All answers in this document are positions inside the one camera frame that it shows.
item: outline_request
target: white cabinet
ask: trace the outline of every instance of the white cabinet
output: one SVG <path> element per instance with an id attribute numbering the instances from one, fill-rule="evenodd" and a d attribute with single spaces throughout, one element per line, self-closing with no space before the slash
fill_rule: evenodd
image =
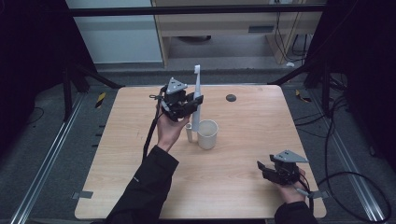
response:
<path id="1" fill-rule="evenodd" d="M 66 0 L 70 8 L 151 7 L 149 0 Z M 95 64 L 162 63 L 154 17 L 75 17 Z"/>

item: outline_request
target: person's arm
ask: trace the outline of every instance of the person's arm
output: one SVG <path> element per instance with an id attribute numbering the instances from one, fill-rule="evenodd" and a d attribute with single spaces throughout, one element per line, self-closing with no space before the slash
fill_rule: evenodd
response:
<path id="1" fill-rule="evenodd" d="M 305 171 L 300 169 L 300 174 L 305 175 Z M 299 182 L 296 182 L 294 185 L 296 188 L 304 189 L 303 185 Z M 305 203 L 305 196 L 299 193 L 294 186 L 281 186 L 276 184 L 276 187 L 285 202 L 276 210 L 276 224 L 318 223 Z"/>
<path id="2" fill-rule="evenodd" d="M 108 224 L 157 223 L 171 188 L 178 161 L 168 154 L 190 116 L 173 122 L 160 116 L 157 122 L 158 143 L 144 159 L 124 193 L 107 216 Z"/>

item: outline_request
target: black curtain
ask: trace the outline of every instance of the black curtain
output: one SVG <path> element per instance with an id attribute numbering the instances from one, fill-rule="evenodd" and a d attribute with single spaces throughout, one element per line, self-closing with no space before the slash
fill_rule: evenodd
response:
<path id="1" fill-rule="evenodd" d="M 308 59 L 327 59 L 331 72 L 347 76 L 346 96 L 354 117 L 377 155 L 388 159 L 396 171 L 396 1 L 328 4 L 345 7 L 322 14 Z M 310 70 L 311 85 L 320 82 L 322 66 L 318 63 Z"/>
<path id="2" fill-rule="evenodd" d="M 45 13 L 65 9 L 64 0 L 0 4 L 1 155 L 26 124 L 36 95 L 62 83 L 67 66 L 77 63 L 96 73 L 74 19 Z"/>

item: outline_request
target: small dark object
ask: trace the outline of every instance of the small dark object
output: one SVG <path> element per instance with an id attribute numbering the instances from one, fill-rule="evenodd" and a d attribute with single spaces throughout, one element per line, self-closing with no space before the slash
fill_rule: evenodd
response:
<path id="1" fill-rule="evenodd" d="M 236 101 L 236 96 L 235 96 L 234 94 L 228 94 L 228 95 L 225 97 L 225 99 L 226 99 L 228 102 L 234 102 L 234 101 Z"/>

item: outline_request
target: black cable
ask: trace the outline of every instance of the black cable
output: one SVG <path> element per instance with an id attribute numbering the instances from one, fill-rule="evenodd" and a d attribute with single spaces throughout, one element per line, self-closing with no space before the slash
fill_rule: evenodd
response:
<path id="1" fill-rule="evenodd" d="M 163 99 L 163 89 L 160 90 L 160 93 L 156 95 L 150 95 L 150 98 L 153 98 L 154 100 L 157 100 L 157 106 L 156 106 L 156 111 L 155 111 L 155 117 L 151 122 L 151 126 L 149 127 L 148 131 L 148 137 L 146 138 L 146 143 L 143 146 L 143 157 L 142 157 L 142 162 L 146 159 L 148 152 L 149 152 L 149 143 L 151 141 L 151 137 L 154 133 L 155 127 L 157 126 L 157 121 L 160 116 L 160 109 L 161 109 L 161 100 Z"/>
<path id="2" fill-rule="evenodd" d="M 328 158 L 327 158 L 327 157 L 328 157 L 329 139 L 330 139 L 330 135 L 331 135 L 331 132 L 332 132 L 332 127 L 333 127 L 333 125 L 334 125 L 334 111 L 335 111 L 336 108 L 337 108 L 337 107 L 336 107 L 337 104 L 339 104 L 339 103 L 342 102 L 342 101 L 337 102 L 337 100 L 334 102 L 334 105 L 332 106 L 331 116 L 330 116 L 330 118 L 331 118 L 331 123 L 330 123 L 329 131 L 328 131 L 327 136 L 326 136 L 326 141 L 325 141 L 325 151 L 324 151 L 324 157 L 325 157 L 325 159 L 324 159 L 324 164 L 325 164 L 325 178 L 324 178 L 323 180 L 319 181 L 319 182 L 318 182 L 318 185 L 320 185 L 320 184 L 322 184 L 324 181 L 326 181 L 327 187 L 328 187 L 328 189 L 329 189 L 329 192 L 330 192 L 330 194 L 332 195 L 332 197 L 334 198 L 334 200 L 337 202 L 337 204 L 340 205 L 345 211 L 347 211 L 350 215 L 352 215 L 352 216 L 355 217 L 356 219 L 358 219 L 358 220 L 360 220 L 360 221 L 368 222 L 368 223 L 383 223 L 383 222 L 386 222 L 387 220 L 390 219 L 390 216 L 391 216 L 391 206 L 390 206 L 389 200 L 388 200 L 388 198 L 385 196 L 384 192 L 380 189 L 380 187 L 379 187 L 373 180 L 369 179 L 367 176 L 364 176 L 364 175 L 361 175 L 361 174 L 358 174 L 358 173 L 354 173 L 354 172 L 339 172 L 339 173 L 336 173 L 336 174 L 333 174 L 333 175 L 329 175 Z M 388 211 L 389 211 L 388 215 L 387 215 L 384 219 L 382 219 L 382 220 L 380 220 L 380 221 L 372 221 L 372 220 L 367 219 L 367 218 L 365 218 L 365 217 L 360 217 L 359 215 L 357 215 L 357 214 L 353 213 L 352 211 L 350 211 L 349 209 L 347 209 L 347 208 L 336 198 L 334 192 L 332 191 L 332 187 L 331 187 L 331 184 L 330 184 L 330 179 L 333 178 L 333 177 L 335 177 L 335 176 L 337 176 L 337 175 L 345 175 L 345 174 L 349 174 L 349 175 L 358 175 L 358 176 L 360 176 L 360 177 L 365 178 L 366 180 L 368 180 L 368 181 L 378 190 L 378 192 L 380 192 L 380 194 L 382 195 L 382 197 L 385 199 L 385 202 L 387 203 L 387 207 L 388 207 Z"/>
<path id="3" fill-rule="evenodd" d="M 306 56 L 305 56 L 305 54 L 306 54 L 305 48 L 306 48 L 306 38 L 307 37 L 308 37 L 308 35 L 305 35 L 304 47 L 303 47 L 303 59 L 301 60 L 301 65 L 304 65 L 304 60 L 306 58 Z"/>
<path id="4" fill-rule="evenodd" d="M 299 120 L 299 119 L 311 118 L 311 117 L 314 117 L 315 115 L 319 115 L 319 114 L 321 114 L 321 113 L 318 112 L 318 113 L 316 113 L 316 114 L 307 115 L 307 116 L 304 116 L 304 117 L 301 117 L 301 118 L 294 119 L 294 121 L 297 121 L 297 120 Z"/>
<path id="5" fill-rule="evenodd" d="M 302 60 L 302 59 L 292 59 L 287 55 L 288 53 L 286 52 L 283 37 L 279 30 L 279 20 L 280 20 L 280 12 L 277 12 L 276 13 L 275 43 L 276 43 L 278 49 L 280 50 L 280 52 L 282 53 L 283 59 L 285 59 L 287 62 L 290 62 L 290 63 L 294 63 L 294 62 L 298 62 L 298 61 Z M 277 42 L 277 39 L 276 39 L 277 34 L 279 34 L 280 42 L 282 43 L 283 49 L 279 46 L 279 43 Z"/>
<path id="6" fill-rule="evenodd" d="M 321 135 L 318 135 L 318 134 L 315 134 L 315 133 L 311 133 L 311 132 L 306 131 L 306 130 L 304 130 L 304 129 L 299 129 L 299 128 L 297 128 L 297 130 L 299 130 L 299 131 L 301 131 L 301 132 L 305 132 L 305 133 L 311 134 L 311 135 L 313 135 L 313 136 L 315 136 L 315 137 L 326 138 L 326 136 L 321 136 Z"/>
<path id="7" fill-rule="evenodd" d="M 35 123 L 35 122 L 37 122 L 38 120 L 40 120 L 40 119 L 44 116 L 44 109 L 43 109 L 43 108 L 41 108 L 41 107 L 35 107 L 35 109 L 41 110 L 41 115 L 38 117 L 38 119 L 35 119 L 35 120 L 33 120 L 33 121 L 27 122 L 26 125 Z"/>
<path id="8" fill-rule="evenodd" d="M 308 194 L 311 194 L 312 191 L 311 191 L 311 189 L 309 188 L 309 184 L 308 184 L 308 181 L 306 180 L 305 176 L 303 176 L 302 174 L 300 174 L 300 176 L 302 176 L 302 177 L 305 179 L 306 184 L 305 184 L 305 182 L 302 181 L 300 178 L 298 179 L 298 182 L 299 182 L 301 185 L 303 185 L 305 191 L 306 191 Z M 309 201 L 309 205 L 308 205 L 309 210 L 311 210 L 311 213 L 314 214 L 314 199 L 308 197 L 308 201 Z"/>
<path id="9" fill-rule="evenodd" d="M 315 122 L 317 122 L 318 120 L 320 120 L 320 119 L 322 119 L 322 118 L 324 118 L 324 117 L 325 117 L 325 116 L 322 115 L 322 116 L 320 116 L 320 117 L 318 117 L 318 118 L 316 118 L 316 119 L 310 120 L 310 121 L 308 121 L 308 122 L 306 122 L 306 123 L 295 124 L 295 126 L 298 127 L 298 126 L 304 126 L 304 125 L 312 124 L 312 123 L 315 123 Z"/>

